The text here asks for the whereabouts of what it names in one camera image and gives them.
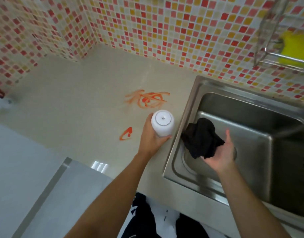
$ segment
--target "yellow sponge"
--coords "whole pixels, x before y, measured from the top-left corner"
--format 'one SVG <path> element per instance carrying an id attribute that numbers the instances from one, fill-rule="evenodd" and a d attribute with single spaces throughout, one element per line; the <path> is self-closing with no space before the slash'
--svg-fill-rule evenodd
<path id="1" fill-rule="evenodd" d="M 282 38 L 284 42 L 284 48 L 281 52 L 282 55 L 304 60 L 304 34 L 294 34 L 291 31 L 286 31 L 282 33 L 280 38 Z M 286 58 L 279 58 L 279 63 L 304 67 L 304 63 Z"/>

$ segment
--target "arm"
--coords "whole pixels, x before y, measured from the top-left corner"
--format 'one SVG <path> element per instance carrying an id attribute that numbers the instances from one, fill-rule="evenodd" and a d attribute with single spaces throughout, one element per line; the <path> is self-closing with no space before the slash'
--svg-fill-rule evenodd
<path id="1" fill-rule="evenodd" d="M 204 159 L 221 181 L 231 211 L 242 238 L 290 238 L 280 222 L 253 194 L 240 175 L 233 159 L 234 145 L 229 130 L 226 142 L 219 146 L 214 157 Z"/>
<path id="2" fill-rule="evenodd" d="M 151 125 L 152 115 L 149 114 L 144 124 L 138 154 L 91 203 L 65 238 L 117 237 L 147 163 L 171 138 L 156 136 Z"/>

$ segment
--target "hand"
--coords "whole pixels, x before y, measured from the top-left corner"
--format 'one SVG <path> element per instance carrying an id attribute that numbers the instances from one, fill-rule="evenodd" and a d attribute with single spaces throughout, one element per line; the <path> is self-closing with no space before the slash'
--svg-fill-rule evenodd
<path id="1" fill-rule="evenodd" d="M 217 173 L 224 171 L 234 162 L 234 144 L 231 141 L 229 130 L 226 130 L 225 144 L 217 147 L 215 155 L 211 158 L 204 159 Z"/>
<path id="2" fill-rule="evenodd" d="M 138 151 L 138 154 L 141 154 L 148 159 L 152 158 L 152 156 L 156 154 L 161 146 L 172 137 L 171 135 L 168 135 L 166 137 L 159 138 L 156 135 L 151 124 L 152 116 L 153 113 L 149 114 L 149 116 L 146 118 Z"/>

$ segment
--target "tile backsplash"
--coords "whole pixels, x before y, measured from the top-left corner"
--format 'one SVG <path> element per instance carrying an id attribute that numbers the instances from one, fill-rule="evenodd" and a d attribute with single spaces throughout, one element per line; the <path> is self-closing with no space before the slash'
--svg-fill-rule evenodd
<path id="1" fill-rule="evenodd" d="M 244 88 L 304 102 L 304 74 L 253 67 L 255 34 L 273 3 L 0 0 L 0 86 L 8 91 L 49 53 L 79 61 L 101 42 Z M 304 18 L 304 0 L 291 0 L 286 13 Z"/>

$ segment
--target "person's right hand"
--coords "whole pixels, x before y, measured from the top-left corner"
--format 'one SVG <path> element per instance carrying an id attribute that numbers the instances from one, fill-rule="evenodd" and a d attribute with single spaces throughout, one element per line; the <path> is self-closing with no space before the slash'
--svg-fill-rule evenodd
<path id="1" fill-rule="evenodd" d="M 234 162 L 234 144 L 231 141 L 229 130 L 226 130 L 225 143 L 217 147 L 215 155 L 211 158 L 204 159 L 217 173 L 225 170 Z"/>

